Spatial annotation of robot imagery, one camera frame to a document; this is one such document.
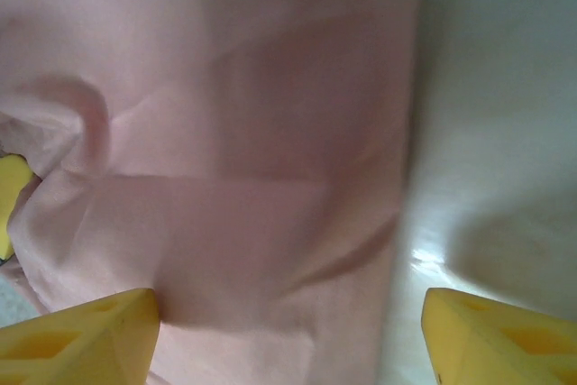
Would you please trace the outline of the pale pink shorts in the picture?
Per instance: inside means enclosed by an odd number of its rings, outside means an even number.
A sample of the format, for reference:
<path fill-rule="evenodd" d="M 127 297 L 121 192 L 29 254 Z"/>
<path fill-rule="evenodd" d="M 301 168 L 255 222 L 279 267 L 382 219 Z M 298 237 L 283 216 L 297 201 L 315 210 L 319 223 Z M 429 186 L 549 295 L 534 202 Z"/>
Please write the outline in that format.
<path fill-rule="evenodd" d="M 419 0 L 0 0 L 0 267 L 148 287 L 147 385 L 374 385 Z"/>

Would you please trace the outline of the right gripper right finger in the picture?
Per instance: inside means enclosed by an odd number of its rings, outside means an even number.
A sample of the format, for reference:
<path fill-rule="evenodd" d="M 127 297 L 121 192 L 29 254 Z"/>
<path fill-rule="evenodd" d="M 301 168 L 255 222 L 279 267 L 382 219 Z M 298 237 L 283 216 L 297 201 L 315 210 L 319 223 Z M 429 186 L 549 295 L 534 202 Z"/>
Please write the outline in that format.
<path fill-rule="evenodd" d="M 577 385 L 577 322 L 432 288 L 421 326 L 437 385 Z"/>

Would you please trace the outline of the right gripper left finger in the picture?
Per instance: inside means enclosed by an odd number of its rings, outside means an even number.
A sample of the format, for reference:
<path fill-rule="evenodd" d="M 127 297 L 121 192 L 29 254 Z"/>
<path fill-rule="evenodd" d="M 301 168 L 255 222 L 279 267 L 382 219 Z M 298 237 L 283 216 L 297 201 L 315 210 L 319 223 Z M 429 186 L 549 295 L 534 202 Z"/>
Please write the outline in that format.
<path fill-rule="evenodd" d="M 145 385 L 160 330 L 152 289 L 0 328 L 0 385 Z"/>

